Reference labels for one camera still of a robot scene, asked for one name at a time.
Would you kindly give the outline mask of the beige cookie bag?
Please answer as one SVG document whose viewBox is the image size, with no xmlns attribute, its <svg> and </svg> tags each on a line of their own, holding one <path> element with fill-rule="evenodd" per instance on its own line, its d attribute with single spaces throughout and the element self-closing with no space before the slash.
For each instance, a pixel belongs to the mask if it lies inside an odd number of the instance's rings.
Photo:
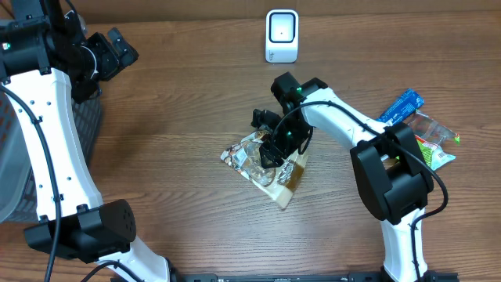
<svg viewBox="0 0 501 282">
<path fill-rule="evenodd" d="M 259 149 L 267 137 L 270 134 L 265 130 L 254 131 L 224 150 L 220 158 L 285 209 L 301 182 L 309 154 L 296 150 L 278 168 L 263 168 Z"/>
</svg>

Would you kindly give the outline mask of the blue Oreo packet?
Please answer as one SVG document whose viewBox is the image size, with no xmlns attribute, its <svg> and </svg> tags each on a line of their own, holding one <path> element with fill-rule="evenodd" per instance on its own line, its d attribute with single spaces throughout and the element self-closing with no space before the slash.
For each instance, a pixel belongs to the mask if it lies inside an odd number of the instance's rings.
<svg viewBox="0 0 501 282">
<path fill-rule="evenodd" d="M 415 90 L 406 89 L 377 120 L 388 125 L 394 125 L 404 121 L 423 105 L 424 99 Z"/>
</svg>

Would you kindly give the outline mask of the green snack bag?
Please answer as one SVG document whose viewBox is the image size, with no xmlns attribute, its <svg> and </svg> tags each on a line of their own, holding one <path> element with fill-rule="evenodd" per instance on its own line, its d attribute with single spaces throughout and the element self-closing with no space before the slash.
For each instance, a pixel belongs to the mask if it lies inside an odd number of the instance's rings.
<svg viewBox="0 0 501 282">
<path fill-rule="evenodd" d="M 410 115 L 407 125 L 413 130 L 424 160 L 433 171 L 456 159 L 455 155 L 446 153 L 442 146 L 448 140 L 459 145 L 459 134 L 420 110 Z"/>
</svg>

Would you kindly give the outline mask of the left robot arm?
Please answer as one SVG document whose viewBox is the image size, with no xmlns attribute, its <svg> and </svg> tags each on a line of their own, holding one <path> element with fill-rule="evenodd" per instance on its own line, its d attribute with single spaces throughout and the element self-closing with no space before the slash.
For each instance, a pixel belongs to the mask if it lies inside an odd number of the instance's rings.
<svg viewBox="0 0 501 282">
<path fill-rule="evenodd" d="M 14 1 L 1 29 L 1 90 L 16 110 L 37 186 L 30 248 L 51 260 L 110 268 L 126 281 L 170 281 L 169 261 L 138 237 L 125 200 L 110 203 L 90 176 L 72 106 L 97 97 L 139 57 L 117 29 L 87 36 L 76 9 Z"/>
</svg>

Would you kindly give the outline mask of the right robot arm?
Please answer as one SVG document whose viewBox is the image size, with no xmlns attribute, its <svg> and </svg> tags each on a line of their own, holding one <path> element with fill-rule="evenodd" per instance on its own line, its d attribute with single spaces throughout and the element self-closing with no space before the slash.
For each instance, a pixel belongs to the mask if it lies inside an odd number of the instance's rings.
<svg viewBox="0 0 501 282">
<path fill-rule="evenodd" d="M 286 72 L 274 80 L 271 92 L 282 114 L 254 110 L 251 122 L 269 131 L 259 150 L 262 167 L 283 165 L 309 144 L 314 129 L 330 135 L 349 151 L 359 196 L 380 220 L 383 280 L 423 281 L 427 263 L 420 221 L 434 184 L 412 129 L 367 117 L 318 78 L 299 84 Z"/>
</svg>

